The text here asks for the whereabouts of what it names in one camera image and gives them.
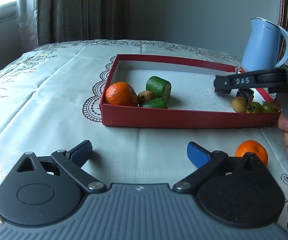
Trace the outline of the orange tangerine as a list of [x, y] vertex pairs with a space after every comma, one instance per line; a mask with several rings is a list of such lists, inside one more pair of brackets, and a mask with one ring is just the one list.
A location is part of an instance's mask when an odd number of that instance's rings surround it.
[[105, 101], [110, 105], [138, 106], [138, 98], [133, 87], [126, 82], [116, 82], [110, 85], [105, 92]]
[[235, 157], [242, 157], [246, 153], [254, 153], [261, 162], [267, 166], [269, 156], [266, 149], [255, 140], [247, 140], [242, 142], [235, 151]]

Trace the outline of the green cucumber piece tip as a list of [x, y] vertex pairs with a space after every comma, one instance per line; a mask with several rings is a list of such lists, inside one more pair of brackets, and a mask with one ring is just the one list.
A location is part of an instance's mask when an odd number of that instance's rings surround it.
[[140, 105], [144, 108], [158, 108], [158, 109], [168, 109], [167, 101], [164, 98], [156, 98], [148, 100]]

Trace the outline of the light blue electric kettle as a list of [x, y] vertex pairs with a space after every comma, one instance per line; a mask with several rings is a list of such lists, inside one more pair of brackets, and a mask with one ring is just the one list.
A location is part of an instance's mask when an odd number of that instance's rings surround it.
[[[249, 72], [282, 66], [288, 59], [288, 32], [260, 17], [251, 18], [250, 24], [251, 34], [242, 57], [241, 66]], [[280, 59], [281, 38], [284, 38], [286, 48]]]

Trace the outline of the red shallow cardboard box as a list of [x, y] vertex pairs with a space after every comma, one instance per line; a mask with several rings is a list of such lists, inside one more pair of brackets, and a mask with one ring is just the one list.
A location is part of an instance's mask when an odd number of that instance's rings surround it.
[[101, 97], [100, 111], [105, 126], [137, 128], [248, 128], [275, 126], [275, 113], [236, 113], [230, 94], [215, 93], [217, 75], [235, 73], [232, 65], [182, 57], [140, 54], [117, 55], [105, 87], [124, 81], [136, 92], [145, 89], [151, 76], [172, 85], [166, 109], [115, 106]]

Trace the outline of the dark brown curtain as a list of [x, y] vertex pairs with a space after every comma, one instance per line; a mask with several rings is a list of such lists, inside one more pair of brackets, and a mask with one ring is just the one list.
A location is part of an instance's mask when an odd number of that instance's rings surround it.
[[124, 39], [128, 0], [38, 0], [38, 43]]

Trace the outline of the sheer white curtain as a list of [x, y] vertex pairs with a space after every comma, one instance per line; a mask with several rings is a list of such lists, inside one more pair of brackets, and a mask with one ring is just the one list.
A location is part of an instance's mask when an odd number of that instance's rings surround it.
[[38, 0], [17, 0], [17, 31], [22, 53], [38, 47]]

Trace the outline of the window frame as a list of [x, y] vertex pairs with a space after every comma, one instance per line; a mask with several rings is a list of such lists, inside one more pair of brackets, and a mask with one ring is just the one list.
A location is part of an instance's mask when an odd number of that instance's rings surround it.
[[0, 5], [0, 24], [17, 18], [17, 2], [12, 1]]

